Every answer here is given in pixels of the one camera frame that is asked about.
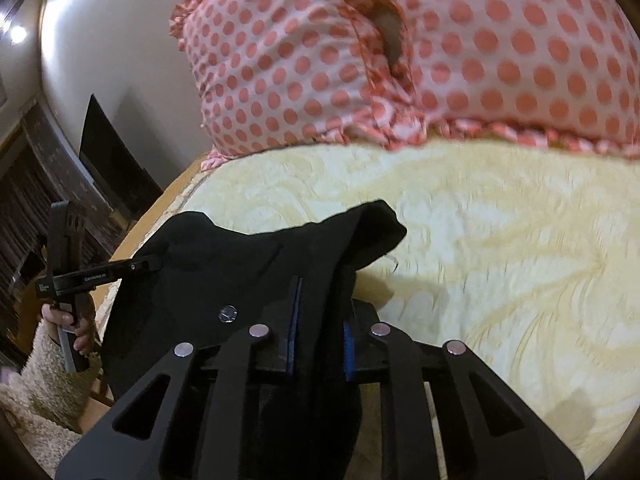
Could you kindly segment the person's left hand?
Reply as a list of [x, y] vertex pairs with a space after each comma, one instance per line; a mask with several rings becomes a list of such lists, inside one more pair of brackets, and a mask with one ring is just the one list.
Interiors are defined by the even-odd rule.
[[96, 310], [94, 302], [89, 294], [76, 297], [77, 318], [58, 309], [53, 309], [50, 304], [43, 304], [41, 308], [42, 322], [46, 326], [50, 338], [58, 342], [58, 327], [70, 328], [75, 336], [74, 349], [88, 356], [96, 343]]

